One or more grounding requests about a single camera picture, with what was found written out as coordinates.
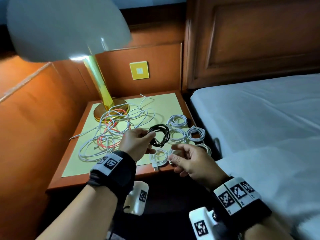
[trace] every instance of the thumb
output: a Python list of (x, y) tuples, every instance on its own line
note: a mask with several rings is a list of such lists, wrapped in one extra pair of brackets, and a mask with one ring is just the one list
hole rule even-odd
[(168, 160), (173, 162), (175, 165), (182, 167), (187, 172), (190, 169), (190, 160), (187, 160), (187, 159), (180, 157), (176, 154), (169, 155)]
[(144, 141), (147, 141), (149, 143), (155, 136), (156, 136), (156, 133), (154, 131), (151, 131), (142, 138)]

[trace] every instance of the yellow mat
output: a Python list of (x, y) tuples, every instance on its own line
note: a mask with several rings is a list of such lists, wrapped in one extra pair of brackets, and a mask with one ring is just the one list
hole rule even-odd
[[(155, 117), (152, 121), (150, 121), (149, 123), (147, 123), (146, 125), (142, 126), (141, 128), (144, 129), (149, 129), (151, 126), (153, 125), (157, 125), (157, 124), (166, 124), (168, 119), (172, 116), (172, 115), (182, 115), (182, 110), (180, 108), (178, 99), (175, 95), (175, 93), (169, 93), (169, 94), (162, 94), (162, 95), (156, 95), (156, 96), (151, 96), (152, 99), (145, 99), (145, 101), (142, 104), (143, 109), (147, 109), (147, 108), (152, 108), (155, 110)], [(139, 106), (139, 104), (141, 103), (141, 101), (143, 100), (143, 97), (140, 98), (132, 98), (132, 99), (127, 99), (126, 101), (128, 103), (131, 104), (136, 104)], [(92, 108), (90, 110), (90, 113), (88, 115), (88, 118), (84, 124), (84, 127), (82, 129), (82, 133), (86, 132), (96, 126), (98, 126), (98, 122), (94, 119), (93, 116), (93, 112), (94, 109), (98, 106), (98, 104), (93, 104)], [(135, 106), (130, 106), (130, 109), (133, 110), (137, 107)], [(150, 120), (150, 118), (153, 116), (153, 111), (152, 110), (148, 110), (148, 117), (146, 118), (145, 121)], [(144, 116), (139, 117), (137, 119), (131, 120), (131, 122), (134, 125), (138, 125), (142, 119), (144, 118)], [(116, 129), (118, 130), (124, 130), (126, 128), (127, 122), (122, 121), (119, 122), (118, 125), (116, 126)], [(81, 146), (88, 140), (90, 140), (90, 138), (92, 138), (95, 134), (96, 130), (93, 130), (81, 137), (79, 137), (77, 144), (73, 150), (73, 153), (69, 159), (69, 162), (66, 166), (66, 168), (64, 169), (64, 172), (62, 174), (62, 177), (69, 177), (69, 176), (74, 176), (74, 175), (79, 175), (79, 174), (85, 174), (85, 173), (89, 173), (90, 169), (93, 167), (93, 165), (96, 164), (96, 162), (83, 162), (80, 161), (78, 153), (79, 153), (79, 149), (81, 148)], [(179, 133), (174, 133), (172, 135), (173, 138), (179, 138), (181, 137), (181, 134)], [(163, 134), (162, 133), (157, 133), (156, 138), (159, 141), (162, 141), (163, 138)], [(94, 154), (97, 153), (100, 149), (94, 149), (94, 147), (96, 146), (96, 143), (92, 143), (89, 148), (86, 151), (87, 155), (90, 154)], [(166, 143), (163, 146), (163, 149), (169, 151), (171, 147), (170, 143)], [(91, 157), (91, 159), (95, 159), (95, 158), (101, 158), (102, 156), (96, 156), (96, 157)], [(145, 165), (145, 164), (150, 164), (150, 160), (149, 160), (149, 155), (144, 155), (142, 157), (141, 160), (139, 160), (137, 162), (137, 165)]]

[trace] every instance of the coiled black cable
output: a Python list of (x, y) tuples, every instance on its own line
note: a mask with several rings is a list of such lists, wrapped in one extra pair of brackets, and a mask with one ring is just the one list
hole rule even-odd
[(150, 141), (150, 144), (155, 147), (161, 148), (170, 140), (169, 128), (165, 124), (157, 124), (157, 125), (151, 126), (149, 129), (149, 132), (151, 131), (162, 132), (164, 134), (161, 142), (159, 142), (156, 138), (153, 138)]

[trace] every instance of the person's left arm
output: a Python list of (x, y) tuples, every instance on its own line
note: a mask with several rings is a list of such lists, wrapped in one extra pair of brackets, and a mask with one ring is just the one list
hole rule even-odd
[[(155, 132), (137, 128), (122, 137), (119, 150), (137, 162), (145, 153), (155, 153), (150, 141)], [(86, 185), (70, 205), (36, 240), (103, 240), (117, 207), (118, 199), (106, 186)]]

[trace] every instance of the wooden headboard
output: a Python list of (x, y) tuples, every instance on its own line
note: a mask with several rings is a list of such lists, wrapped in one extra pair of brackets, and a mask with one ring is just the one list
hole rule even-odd
[(188, 0), (182, 89), (320, 68), (320, 0)]

